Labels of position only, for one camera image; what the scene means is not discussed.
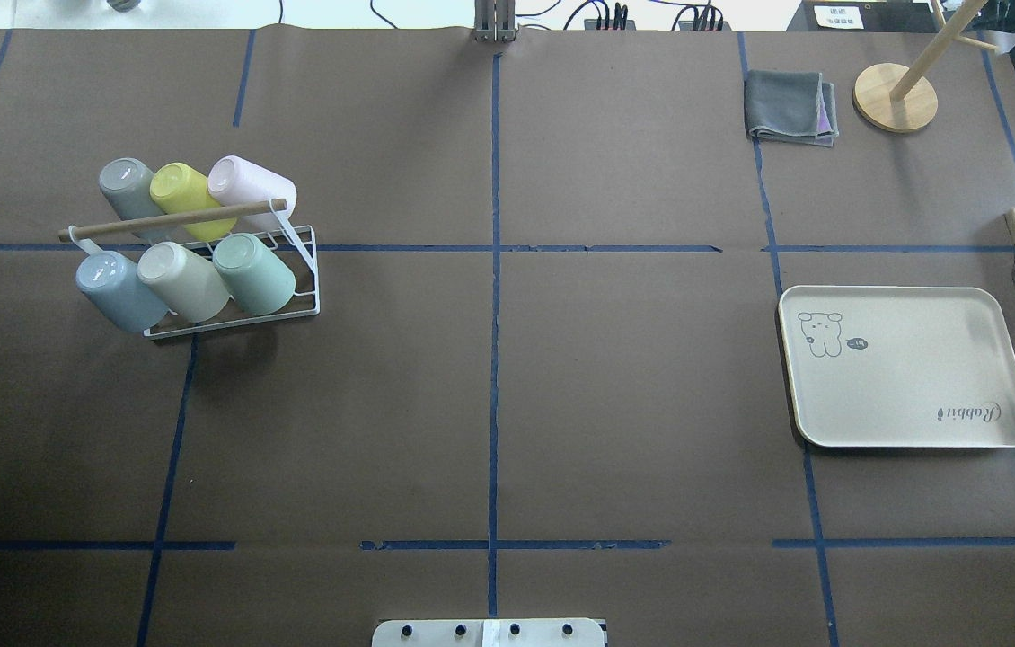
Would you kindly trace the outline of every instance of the bear illustration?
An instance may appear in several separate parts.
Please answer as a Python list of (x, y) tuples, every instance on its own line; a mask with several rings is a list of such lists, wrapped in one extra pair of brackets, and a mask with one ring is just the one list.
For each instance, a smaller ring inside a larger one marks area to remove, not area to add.
[(843, 345), (839, 342), (843, 316), (837, 312), (800, 312), (800, 327), (807, 343), (811, 344), (811, 354), (815, 357), (839, 357)]

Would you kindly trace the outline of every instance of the beige tray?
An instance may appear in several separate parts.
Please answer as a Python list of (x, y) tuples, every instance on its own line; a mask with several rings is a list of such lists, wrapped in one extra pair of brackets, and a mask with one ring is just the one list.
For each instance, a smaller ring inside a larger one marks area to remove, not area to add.
[(795, 285), (779, 322), (808, 441), (1015, 447), (1014, 349), (978, 287)]

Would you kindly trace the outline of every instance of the paper sign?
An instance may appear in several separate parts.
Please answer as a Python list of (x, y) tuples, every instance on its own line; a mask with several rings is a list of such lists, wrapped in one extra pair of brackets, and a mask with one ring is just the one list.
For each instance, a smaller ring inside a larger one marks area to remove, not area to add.
[(858, 7), (816, 7), (815, 21), (828, 28), (863, 28)]

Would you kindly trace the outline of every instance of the black cable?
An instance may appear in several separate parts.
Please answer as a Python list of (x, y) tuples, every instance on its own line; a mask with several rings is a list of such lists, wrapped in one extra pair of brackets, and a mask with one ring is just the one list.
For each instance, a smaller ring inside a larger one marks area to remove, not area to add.
[(579, 5), (579, 7), (576, 7), (576, 11), (572, 12), (572, 15), (567, 16), (567, 21), (566, 23), (564, 23), (565, 31), (568, 28), (568, 26), (572, 25), (572, 20), (576, 19), (576, 13), (582, 12), (583, 7), (587, 7), (587, 5), (589, 4), (595, 7), (595, 12), (597, 13), (597, 19), (595, 19), (595, 26), (597, 26), (597, 28), (601, 26), (602, 13), (599, 11), (600, 4), (603, 5), (603, 11), (607, 12), (607, 20), (611, 20), (611, 7), (607, 5), (606, 0), (587, 0), (586, 3), (583, 3)]
[(384, 20), (384, 21), (385, 21), (386, 23), (388, 23), (389, 25), (392, 25), (392, 28), (399, 28), (399, 27), (398, 27), (398, 26), (396, 25), (396, 23), (394, 23), (394, 22), (393, 22), (392, 20), (389, 20), (388, 18), (384, 17), (384, 13), (381, 13), (381, 12), (377, 12), (377, 11), (376, 11), (376, 0), (368, 0), (368, 3), (367, 3), (367, 5), (368, 5), (368, 7), (370, 7), (370, 8), (371, 8), (371, 12), (373, 12), (373, 13), (376, 13), (377, 17), (380, 17), (380, 19), (381, 19), (381, 20)]
[(555, 4), (550, 5), (550, 7), (548, 7), (547, 9), (544, 9), (544, 11), (541, 11), (539, 13), (516, 13), (516, 17), (517, 18), (536, 18), (536, 17), (540, 17), (544, 13), (547, 13), (547, 12), (551, 11), (551, 9), (554, 9), (554, 8), (558, 7), (558, 5), (562, 4), (562, 1), (564, 1), (564, 0), (556, 0)]
[[(707, 4), (703, 5), (703, 11), (699, 14), (699, 19), (691, 23), (691, 31), (707, 31), (707, 20), (709, 15), (712, 15), (712, 0), (707, 0)], [(714, 16), (709, 19), (712, 20), (712, 24), (716, 24)]]
[(676, 26), (679, 26), (679, 18), (683, 17), (683, 14), (686, 13), (688, 9), (691, 9), (691, 11), (695, 12), (695, 16), (693, 16), (693, 18), (695, 19), (691, 21), (691, 24), (693, 25), (697, 23), (697, 21), (699, 20), (699, 8), (696, 7), (695, 4), (688, 4), (685, 5), (685, 7), (683, 7), (682, 9), (680, 9), (678, 13), (675, 14), (675, 20), (672, 20), (671, 28), (669, 28), (668, 31), (675, 31)]

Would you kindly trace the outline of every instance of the white metal rack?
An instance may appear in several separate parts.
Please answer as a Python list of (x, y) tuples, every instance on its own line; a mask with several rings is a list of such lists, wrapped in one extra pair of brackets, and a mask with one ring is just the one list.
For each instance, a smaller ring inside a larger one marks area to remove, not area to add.
[[(292, 271), (297, 273), (295, 279), (295, 292), (292, 299), (277, 312), (272, 315), (249, 316), (236, 307), (235, 302), (229, 303), (220, 311), (219, 315), (204, 323), (191, 323), (181, 318), (175, 312), (170, 313), (159, 323), (144, 331), (147, 339), (167, 339), (180, 335), (191, 335), (194, 332), (219, 331), (223, 328), (235, 328), (239, 326), (249, 326), (249, 324), (264, 324), (269, 321), (280, 321), (282, 319), (294, 319), (298, 316), (315, 316), (320, 313), (320, 273), (317, 266), (316, 253), (316, 231), (311, 225), (301, 224), (293, 227), (280, 212), (288, 208), (288, 201), (283, 198), (265, 200), (261, 202), (249, 202), (244, 205), (230, 205), (217, 208), (192, 210), (192, 212), (175, 213), (167, 215), (157, 215), (153, 217), (139, 217), (136, 220), (126, 220), (121, 222), (110, 222), (106, 224), (91, 224), (87, 227), (69, 225), (67, 230), (59, 232), (59, 238), (64, 242), (72, 242), (85, 251), (96, 249), (90, 246), (89, 241), (95, 237), (104, 237), (108, 234), (118, 234), (123, 232), (139, 232), (140, 230), (161, 229), (161, 227), (178, 227), (181, 224), (193, 224), (197, 222), (209, 222), (212, 220), (227, 220), (231, 217), (242, 217), (246, 215), (258, 215), (261, 213), (273, 213), (277, 218), (280, 229), (270, 232), (254, 234), (255, 237), (265, 241), (269, 250), (280, 255), (281, 261), (285, 262)], [(282, 237), (288, 243), (290, 249), (281, 246), (277, 237)], [(204, 258), (212, 258), (212, 246), (209, 243), (191, 243), (184, 246), (186, 249), (202, 255)]]

